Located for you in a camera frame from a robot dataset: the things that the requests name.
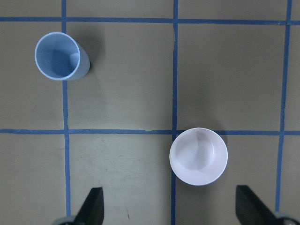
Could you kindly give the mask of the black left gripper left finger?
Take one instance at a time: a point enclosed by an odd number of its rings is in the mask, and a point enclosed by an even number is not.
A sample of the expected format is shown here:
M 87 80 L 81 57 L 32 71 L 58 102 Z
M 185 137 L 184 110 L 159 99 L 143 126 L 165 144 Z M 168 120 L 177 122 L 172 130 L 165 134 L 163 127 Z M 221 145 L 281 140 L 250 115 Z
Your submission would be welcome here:
M 102 225 L 104 221 L 104 195 L 102 187 L 90 190 L 72 225 Z

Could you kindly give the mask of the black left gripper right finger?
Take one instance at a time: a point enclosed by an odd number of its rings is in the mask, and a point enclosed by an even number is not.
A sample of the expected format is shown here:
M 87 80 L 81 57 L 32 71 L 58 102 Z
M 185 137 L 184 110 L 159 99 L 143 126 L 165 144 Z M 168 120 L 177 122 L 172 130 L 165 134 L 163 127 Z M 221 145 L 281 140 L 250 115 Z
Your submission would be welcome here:
M 247 185 L 237 185 L 235 213 L 241 225 L 276 225 L 277 218 Z

